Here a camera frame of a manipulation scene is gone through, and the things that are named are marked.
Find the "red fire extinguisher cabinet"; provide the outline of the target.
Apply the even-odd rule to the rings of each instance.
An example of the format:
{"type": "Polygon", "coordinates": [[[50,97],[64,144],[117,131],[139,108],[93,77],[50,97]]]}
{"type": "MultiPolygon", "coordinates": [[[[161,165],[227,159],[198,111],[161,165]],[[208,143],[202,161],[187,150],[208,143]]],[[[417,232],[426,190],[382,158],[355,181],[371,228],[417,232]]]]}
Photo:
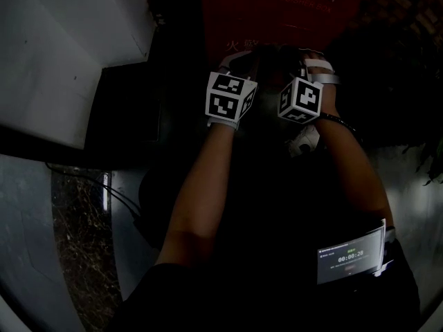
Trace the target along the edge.
{"type": "Polygon", "coordinates": [[[208,61],[260,50],[260,86],[279,85],[276,47],[323,51],[347,27],[362,0],[202,0],[208,61]]]}

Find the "person's white shoe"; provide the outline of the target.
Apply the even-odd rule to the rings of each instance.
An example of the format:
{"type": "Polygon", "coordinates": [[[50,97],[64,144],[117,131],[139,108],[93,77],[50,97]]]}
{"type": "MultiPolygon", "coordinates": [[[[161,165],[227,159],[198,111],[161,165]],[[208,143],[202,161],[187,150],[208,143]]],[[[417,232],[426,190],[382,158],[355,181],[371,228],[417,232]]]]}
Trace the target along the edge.
{"type": "Polygon", "coordinates": [[[320,139],[314,125],[309,124],[293,139],[286,141],[290,157],[301,156],[313,152],[320,139]]]}

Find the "person's right hand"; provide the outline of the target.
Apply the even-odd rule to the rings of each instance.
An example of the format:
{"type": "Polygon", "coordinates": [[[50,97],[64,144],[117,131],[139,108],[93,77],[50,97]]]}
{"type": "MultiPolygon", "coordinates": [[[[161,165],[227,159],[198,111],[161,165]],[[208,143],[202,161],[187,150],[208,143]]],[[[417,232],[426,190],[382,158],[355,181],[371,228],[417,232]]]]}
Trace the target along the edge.
{"type": "MultiPolygon", "coordinates": [[[[302,59],[307,67],[308,74],[313,77],[316,74],[334,75],[335,72],[332,65],[325,59],[321,53],[314,50],[302,49],[302,59]]],[[[339,116],[336,110],[336,85],[330,83],[323,83],[323,99],[321,104],[321,111],[333,116],[339,116]]]]}

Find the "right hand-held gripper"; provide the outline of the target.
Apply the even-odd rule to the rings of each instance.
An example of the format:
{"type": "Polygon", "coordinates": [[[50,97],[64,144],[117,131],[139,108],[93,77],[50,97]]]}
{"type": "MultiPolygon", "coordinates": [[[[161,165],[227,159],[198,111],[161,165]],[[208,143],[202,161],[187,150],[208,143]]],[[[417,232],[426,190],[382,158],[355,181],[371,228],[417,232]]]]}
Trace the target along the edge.
{"type": "Polygon", "coordinates": [[[320,115],[323,85],[309,81],[307,67],[302,60],[289,75],[292,79],[279,95],[278,117],[305,125],[320,115]]]}

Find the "person's black clothing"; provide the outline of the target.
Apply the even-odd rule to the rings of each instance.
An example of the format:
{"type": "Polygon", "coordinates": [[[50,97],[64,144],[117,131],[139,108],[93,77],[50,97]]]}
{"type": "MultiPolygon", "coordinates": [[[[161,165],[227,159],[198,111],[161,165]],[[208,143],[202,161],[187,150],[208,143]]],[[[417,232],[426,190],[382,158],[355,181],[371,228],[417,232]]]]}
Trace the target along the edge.
{"type": "Polygon", "coordinates": [[[380,276],[343,268],[318,283],[334,272],[318,251],[377,219],[346,201],[328,151],[236,149],[213,253],[193,267],[152,266],[106,332],[417,332],[418,288],[393,227],[380,276]]]}

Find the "green potted plant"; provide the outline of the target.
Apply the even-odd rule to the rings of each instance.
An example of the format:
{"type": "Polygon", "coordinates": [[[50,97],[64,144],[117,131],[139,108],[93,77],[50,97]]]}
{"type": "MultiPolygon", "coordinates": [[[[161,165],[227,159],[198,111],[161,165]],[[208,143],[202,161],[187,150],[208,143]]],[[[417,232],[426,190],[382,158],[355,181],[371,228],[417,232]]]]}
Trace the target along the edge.
{"type": "Polygon", "coordinates": [[[325,55],[341,81],[338,112],[363,145],[421,147],[417,168],[443,184],[443,46],[374,23],[343,33],[325,55]]]}

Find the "black smartphone with lit screen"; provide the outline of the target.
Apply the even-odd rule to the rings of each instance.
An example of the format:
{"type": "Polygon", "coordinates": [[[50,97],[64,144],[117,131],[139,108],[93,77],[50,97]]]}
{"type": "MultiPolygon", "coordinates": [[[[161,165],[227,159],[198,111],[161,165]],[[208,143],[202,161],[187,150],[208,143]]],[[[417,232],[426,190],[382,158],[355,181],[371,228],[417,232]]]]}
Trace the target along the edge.
{"type": "Polygon", "coordinates": [[[316,283],[380,276],[393,262],[390,249],[395,239],[395,228],[388,226],[385,219],[349,221],[329,230],[316,249],[316,283]]]}

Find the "person's left forearm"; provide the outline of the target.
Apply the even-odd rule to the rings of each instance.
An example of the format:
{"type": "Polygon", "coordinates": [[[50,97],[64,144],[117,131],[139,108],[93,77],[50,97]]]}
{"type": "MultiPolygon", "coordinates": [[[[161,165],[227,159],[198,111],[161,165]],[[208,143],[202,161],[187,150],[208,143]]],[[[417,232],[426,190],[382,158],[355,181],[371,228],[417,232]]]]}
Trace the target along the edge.
{"type": "Polygon", "coordinates": [[[211,256],[222,219],[235,130],[211,126],[173,207],[156,264],[198,266],[211,256]]]}

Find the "person's right forearm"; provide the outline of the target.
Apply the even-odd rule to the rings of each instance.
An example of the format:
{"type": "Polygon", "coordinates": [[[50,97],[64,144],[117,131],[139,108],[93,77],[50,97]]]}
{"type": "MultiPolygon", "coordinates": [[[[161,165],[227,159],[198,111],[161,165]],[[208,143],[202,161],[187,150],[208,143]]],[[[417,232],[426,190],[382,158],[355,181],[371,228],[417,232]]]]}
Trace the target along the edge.
{"type": "Polygon", "coordinates": [[[329,118],[318,119],[315,127],[332,156],[347,202],[353,209],[375,214],[393,227],[385,188],[350,129],[329,118]]]}

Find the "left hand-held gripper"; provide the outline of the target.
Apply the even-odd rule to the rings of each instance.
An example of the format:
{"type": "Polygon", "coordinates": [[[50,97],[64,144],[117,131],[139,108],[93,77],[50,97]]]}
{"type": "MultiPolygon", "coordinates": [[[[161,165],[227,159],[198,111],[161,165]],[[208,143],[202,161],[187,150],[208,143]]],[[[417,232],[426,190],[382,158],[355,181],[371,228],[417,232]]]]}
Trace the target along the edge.
{"type": "Polygon", "coordinates": [[[226,121],[239,121],[252,107],[258,84],[258,55],[239,52],[221,61],[211,72],[206,89],[206,115],[226,121]]]}

